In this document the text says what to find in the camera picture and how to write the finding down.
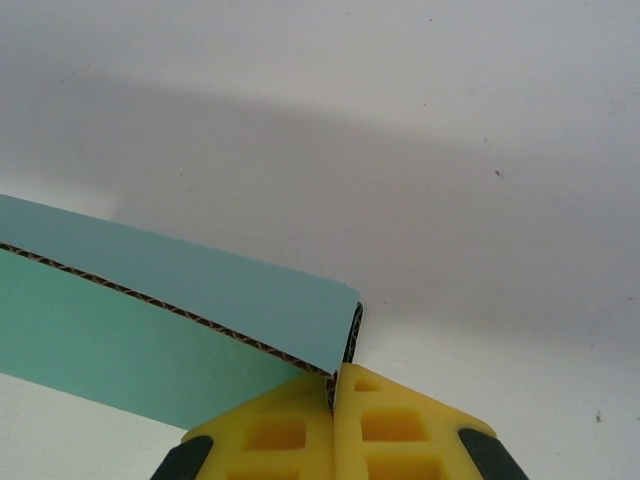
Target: white surface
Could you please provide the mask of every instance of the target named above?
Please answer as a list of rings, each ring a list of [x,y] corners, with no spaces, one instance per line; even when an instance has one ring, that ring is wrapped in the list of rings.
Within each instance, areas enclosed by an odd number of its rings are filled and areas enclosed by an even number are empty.
[[[636,479],[638,18],[5,1],[0,191],[344,280],[360,363],[488,421],[531,478]],[[180,436],[7,377],[0,399],[11,480],[147,478]]]

